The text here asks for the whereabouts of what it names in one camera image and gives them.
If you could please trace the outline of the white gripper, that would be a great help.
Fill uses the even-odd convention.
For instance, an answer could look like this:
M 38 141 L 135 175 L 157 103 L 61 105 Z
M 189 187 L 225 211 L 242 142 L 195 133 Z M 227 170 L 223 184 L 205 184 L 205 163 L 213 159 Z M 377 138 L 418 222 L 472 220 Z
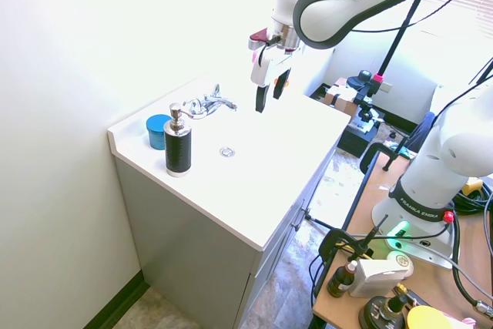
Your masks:
M 252 83 L 257 85 L 255 110 L 262 113 L 265 109 L 270 84 L 275 80 L 273 97 L 279 99 L 288 85 L 291 67 L 298 60 L 300 49 L 287 51 L 277 47 L 262 49 L 256 54 L 250 75 Z

